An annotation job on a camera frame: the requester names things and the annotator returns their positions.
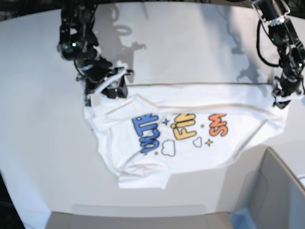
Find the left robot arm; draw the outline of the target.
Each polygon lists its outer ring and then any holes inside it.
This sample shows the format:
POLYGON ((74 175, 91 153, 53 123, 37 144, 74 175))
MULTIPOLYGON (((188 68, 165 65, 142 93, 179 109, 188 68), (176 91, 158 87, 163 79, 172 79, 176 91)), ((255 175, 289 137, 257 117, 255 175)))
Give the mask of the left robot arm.
POLYGON ((273 107, 286 108, 289 103, 305 94, 304 76, 305 47, 299 39, 290 18, 290 8, 284 0, 252 0, 252 7, 259 15, 256 49, 259 58, 266 65, 282 69, 280 76, 274 77, 273 107), (260 52, 260 28, 265 31, 279 54, 278 64, 269 63, 260 52))

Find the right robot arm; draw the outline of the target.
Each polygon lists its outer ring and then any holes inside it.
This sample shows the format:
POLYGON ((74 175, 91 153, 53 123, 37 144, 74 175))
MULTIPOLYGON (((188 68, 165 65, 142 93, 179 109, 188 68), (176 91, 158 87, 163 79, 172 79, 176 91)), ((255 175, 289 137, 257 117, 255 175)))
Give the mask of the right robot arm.
POLYGON ((110 99, 126 98, 125 76, 133 70, 113 67, 100 51, 93 32, 97 0, 65 0, 61 7, 61 25, 57 51, 64 60, 72 61, 78 72, 76 81, 84 87, 84 95, 103 94, 110 99))

